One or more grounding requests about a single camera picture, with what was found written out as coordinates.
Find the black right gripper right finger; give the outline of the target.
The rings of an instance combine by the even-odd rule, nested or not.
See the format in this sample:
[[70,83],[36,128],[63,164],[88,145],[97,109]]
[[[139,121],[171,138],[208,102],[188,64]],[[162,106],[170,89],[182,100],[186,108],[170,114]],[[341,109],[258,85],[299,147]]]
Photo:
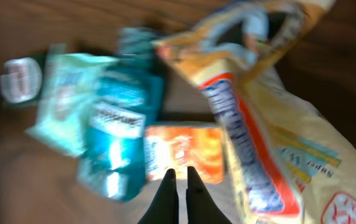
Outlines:
[[232,224],[217,207],[196,169],[192,166],[187,168],[185,199],[188,224]]

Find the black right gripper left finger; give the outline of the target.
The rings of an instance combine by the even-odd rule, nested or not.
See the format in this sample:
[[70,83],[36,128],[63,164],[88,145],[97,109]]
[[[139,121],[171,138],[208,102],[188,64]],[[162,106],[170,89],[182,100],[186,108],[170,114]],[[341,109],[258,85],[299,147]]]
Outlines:
[[178,224],[179,197],[176,172],[168,169],[146,213],[138,224]]

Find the orange small sachet packet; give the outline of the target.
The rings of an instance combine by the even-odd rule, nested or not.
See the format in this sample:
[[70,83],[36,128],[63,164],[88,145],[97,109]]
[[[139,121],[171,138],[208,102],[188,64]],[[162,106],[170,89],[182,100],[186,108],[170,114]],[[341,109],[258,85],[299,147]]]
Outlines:
[[192,166],[203,182],[223,181],[223,131],[213,123],[162,123],[146,129],[146,177],[159,180],[168,169],[185,180]]

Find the teal Listerine mouthwash bottle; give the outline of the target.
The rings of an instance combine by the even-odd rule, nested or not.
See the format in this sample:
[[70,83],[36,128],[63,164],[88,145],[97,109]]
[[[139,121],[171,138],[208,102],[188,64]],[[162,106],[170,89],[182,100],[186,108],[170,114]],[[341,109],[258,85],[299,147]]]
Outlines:
[[146,182],[144,135],[161,110],[164,79],[155,73],[157,33],[120,30],[118,62],[105,68],[85,131],[78,180],[98,195],[125,202]]

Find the yellow red snack bag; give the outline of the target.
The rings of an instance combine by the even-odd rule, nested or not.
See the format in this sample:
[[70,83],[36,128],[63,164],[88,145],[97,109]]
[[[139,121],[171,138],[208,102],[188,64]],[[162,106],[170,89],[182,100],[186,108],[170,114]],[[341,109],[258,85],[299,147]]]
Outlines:
[[155,41],[224,129],[243,223],[356,223],[356,149],[274,69],[331,7],[237,1]]

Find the mint green wipes pack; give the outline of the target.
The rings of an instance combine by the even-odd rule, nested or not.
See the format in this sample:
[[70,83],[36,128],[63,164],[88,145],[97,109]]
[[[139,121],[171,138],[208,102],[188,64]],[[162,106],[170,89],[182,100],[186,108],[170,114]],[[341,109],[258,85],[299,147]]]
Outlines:
[[50,46],[37,119],[26,133],[65,156],[78,157],[85,152],[83,134],[98,78],[118,59],[64,51],[64,44]]

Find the green Zam-Buk ointment tin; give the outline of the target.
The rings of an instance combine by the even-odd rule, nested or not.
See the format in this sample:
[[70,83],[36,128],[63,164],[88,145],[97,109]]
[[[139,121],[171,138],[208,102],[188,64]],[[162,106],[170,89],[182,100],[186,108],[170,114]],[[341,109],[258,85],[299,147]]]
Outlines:
[[43,52],[4,62],[0,92],[5,106],[25,107],[38,102],[43,87],[45,62],[46,54]]

